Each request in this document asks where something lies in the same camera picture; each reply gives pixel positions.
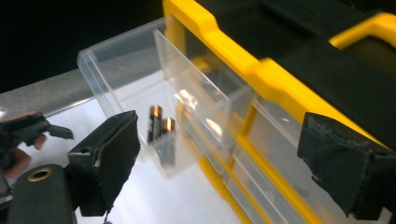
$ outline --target aa battery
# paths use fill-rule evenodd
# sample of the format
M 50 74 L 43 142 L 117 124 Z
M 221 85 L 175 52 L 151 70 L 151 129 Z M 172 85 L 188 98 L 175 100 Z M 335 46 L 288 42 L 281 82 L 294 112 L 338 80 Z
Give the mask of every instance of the aa battery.
M 154 141 L 162 134 L 163 108 L 153 105 L 149 109 L 148 118 L 148 143 Z
M 171 136 L 176 130 L 176 121 L 171 118 L 163 120 L 162 133 L 163 137 L 168 139 L 159 146 L 160 163 L 162 167 L 175 166 L 175 137 Z

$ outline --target plastic drawer organizer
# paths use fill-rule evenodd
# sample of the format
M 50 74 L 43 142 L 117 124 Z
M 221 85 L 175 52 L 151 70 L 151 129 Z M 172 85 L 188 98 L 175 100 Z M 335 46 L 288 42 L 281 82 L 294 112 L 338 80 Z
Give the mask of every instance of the plastic drawer organizer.
M 243 222 L 364 222 L 346 217 L 297 157 L 304 113 L 327 115 L 381 141 L 278 63 L 240 48 L 197 2 L 165 0 L 166 19 L 79 54 L 78 66 L 106 115 L 136 110 L 141 143 L 158 155 L 160 170 L 172 177 L 198 162 Z M 396 28 L 386 21 L 396 19 L 380 14 L 330 41 L 347 49 L 372 35 L 396 46 Z M 176 120 L 177 131 L 149 144 L 152 105 Z M 169 146 L 175 154 L 164 155 Z M 383 212 L 379 222 L 389 216 Z

